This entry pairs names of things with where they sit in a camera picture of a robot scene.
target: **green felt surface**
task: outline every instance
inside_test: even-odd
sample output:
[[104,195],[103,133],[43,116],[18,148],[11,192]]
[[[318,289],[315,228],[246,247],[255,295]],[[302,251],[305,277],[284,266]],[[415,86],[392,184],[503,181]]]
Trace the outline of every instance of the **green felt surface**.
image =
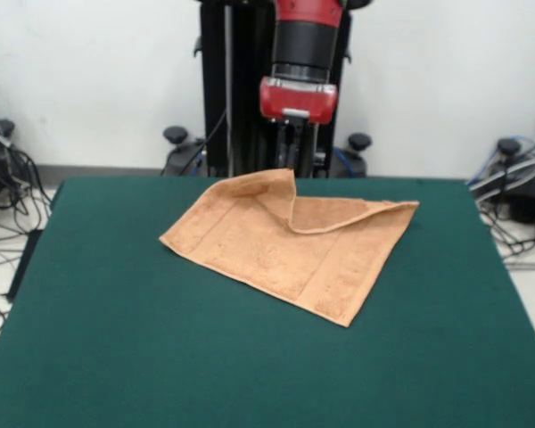
[[157,241],[210,183],[65,184],[0,339],[0,428],[535,426],[535,333],[463,185],[299,182],[422,203],[344,329]]

